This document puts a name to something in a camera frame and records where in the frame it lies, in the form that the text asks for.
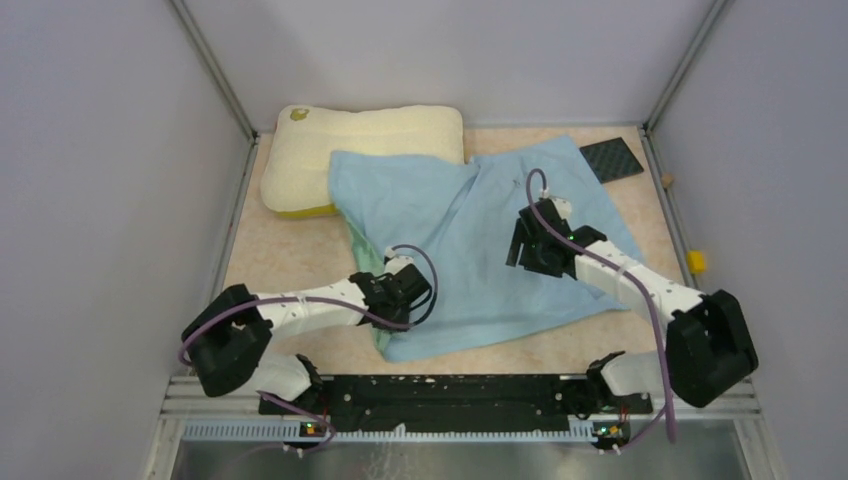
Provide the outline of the green and blue pillowcase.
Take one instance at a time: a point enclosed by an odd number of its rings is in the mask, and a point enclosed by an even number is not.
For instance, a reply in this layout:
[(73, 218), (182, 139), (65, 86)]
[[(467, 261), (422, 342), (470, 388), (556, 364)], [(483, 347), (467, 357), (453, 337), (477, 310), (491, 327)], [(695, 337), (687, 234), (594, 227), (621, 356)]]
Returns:
[(378, 343), (393, 363), (477, 348), (565, 325), (616, 307), (611, 296), (570, 278), (506, 265), (529, 172), (543, 170), (552, 195), (634, 259), (641, 252), (578, 146), (560, 136), (519, 150), (451, 164), (426, 155), (331, 155), (328, 189), (348, 223), (355, 262), (378, 271), (384, 251), (413, 245), (438, 285), (431, 316)]

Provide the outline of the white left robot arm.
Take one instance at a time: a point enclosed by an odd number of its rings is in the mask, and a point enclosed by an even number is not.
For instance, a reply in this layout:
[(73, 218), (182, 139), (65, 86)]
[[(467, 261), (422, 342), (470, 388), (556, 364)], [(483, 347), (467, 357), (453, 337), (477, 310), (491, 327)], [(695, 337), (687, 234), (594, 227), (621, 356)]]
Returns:
[(208, 397), (245, 387), (308, 413), (319, 404), (321, 377), (305, 356), (272, 352), (273, 342), (331, 327), (408, 331), (418, 324), (414, 311), (432, 312), (437, 297), (436, 281), (404, 255), (388, 257), (380, 274), (360, 271), (308, 290), (253, 293), (235, 284), (183, 330), (178, 359)]

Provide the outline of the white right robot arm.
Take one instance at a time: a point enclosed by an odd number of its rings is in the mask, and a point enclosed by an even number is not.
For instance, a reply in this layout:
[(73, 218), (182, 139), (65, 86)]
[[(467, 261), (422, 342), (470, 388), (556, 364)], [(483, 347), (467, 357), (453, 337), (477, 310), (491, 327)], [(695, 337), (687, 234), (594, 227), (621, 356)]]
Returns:
[(572, 228), (570, 204), (541, 198), (520, 210), (507, 263), (594, 287), (646, 319), (653, 353), (613, 353), (591, 364), (589, 404), (612, 412), (626, 397), (675, 394), (703, 408), (755, 372), (759, 357), (738, 299), (670, 280), (588, 226)]

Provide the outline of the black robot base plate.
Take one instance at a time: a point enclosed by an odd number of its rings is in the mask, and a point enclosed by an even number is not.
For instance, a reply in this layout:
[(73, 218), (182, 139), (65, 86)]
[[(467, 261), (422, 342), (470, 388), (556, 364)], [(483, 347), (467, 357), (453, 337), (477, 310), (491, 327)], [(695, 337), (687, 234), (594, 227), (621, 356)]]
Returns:
[(337, 375), (323, 378), (294, 406), (340, 433), (556, 432), (574, 419), (650, 414), (647, 394), (624, 397), (584, 375)]

